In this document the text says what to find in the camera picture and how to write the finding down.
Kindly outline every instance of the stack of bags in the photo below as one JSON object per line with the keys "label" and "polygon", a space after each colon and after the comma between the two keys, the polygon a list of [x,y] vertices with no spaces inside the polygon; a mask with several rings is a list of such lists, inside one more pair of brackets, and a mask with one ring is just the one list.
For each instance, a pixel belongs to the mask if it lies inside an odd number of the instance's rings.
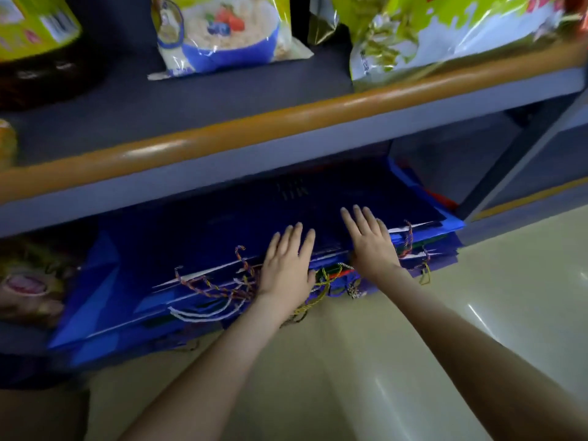
{"label": "stack of bags", "polygon": [[421,274],[454,262],[463,226],[386,159],[361,159],[255,180],[101,220],[50,348],[78,367],[145,343],[168,349],[226,327],[250,304],[271,236],[316,230],[317,286],[293,321],[326,296],[373,289],[348,265],[341,207],[369,206],[401,263]]}

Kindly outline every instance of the forearm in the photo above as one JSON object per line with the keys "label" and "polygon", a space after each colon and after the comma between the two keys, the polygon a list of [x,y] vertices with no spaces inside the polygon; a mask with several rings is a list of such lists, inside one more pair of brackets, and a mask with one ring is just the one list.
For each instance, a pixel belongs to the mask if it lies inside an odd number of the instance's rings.
{"label": "forearm", "polygon": [[253,303],[158,396],[121,439],[218,439],[257,356],[283,321],[271,300],[262,297]]}
{"label": "forearm", "polygon": [[496,439],[586,437],[583,409],[554,381],[394,268],[378,281]]}

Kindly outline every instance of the hand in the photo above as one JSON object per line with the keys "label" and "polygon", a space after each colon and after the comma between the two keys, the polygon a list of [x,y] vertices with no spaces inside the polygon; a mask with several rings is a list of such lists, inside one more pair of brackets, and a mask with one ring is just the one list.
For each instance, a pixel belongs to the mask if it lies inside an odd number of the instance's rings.
{"label": "hand", "polygon": [[315,285],[315,271],[309,271],[315,231],[306,234],[302,247],[302,223],[288,226],[284,235],[276,232],[269,243],[261,268],[258,299],[269,300],[274,312],[286,320],[306,300]]}
{"label": "hand", "polygon": [[394,269],[401,269],[398,255],[388,228],[364,207],[353,206],[355,221],[346,208],[341,209],[341,216],[353,241],[351,264],[365,279],[378,285],[384,275]]}

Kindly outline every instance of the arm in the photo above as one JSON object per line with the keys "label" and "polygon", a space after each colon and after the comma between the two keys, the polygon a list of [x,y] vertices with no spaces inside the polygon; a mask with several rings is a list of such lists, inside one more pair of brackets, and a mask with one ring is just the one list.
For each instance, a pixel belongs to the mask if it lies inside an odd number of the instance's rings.
{"label": "arm", "polygon": [[426,293],[367,207],[341,211],[353,266],[393,301],[494,439],[588,439],[588,418],[553,380]]}
{"label": "arm", "polygon": [[302,225],[269,244],[258,295],[243,315],[151,403],[121,441],[194,441],[221,437],[255,359],[315,283],[308,271],[314,230]]}

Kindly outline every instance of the white floor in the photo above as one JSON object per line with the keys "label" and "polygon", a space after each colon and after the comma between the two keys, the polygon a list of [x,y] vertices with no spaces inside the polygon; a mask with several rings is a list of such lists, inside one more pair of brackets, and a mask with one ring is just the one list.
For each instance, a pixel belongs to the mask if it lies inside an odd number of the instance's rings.
{"label": "white floor", "polygon": [[[462,250],[425,286],[588,406],[588,206]],[[115,440],[195,352],[92,378],[86,441]],[[225,440],[486,440],[412,326],[382,294],[327,300],[262,353]]]}

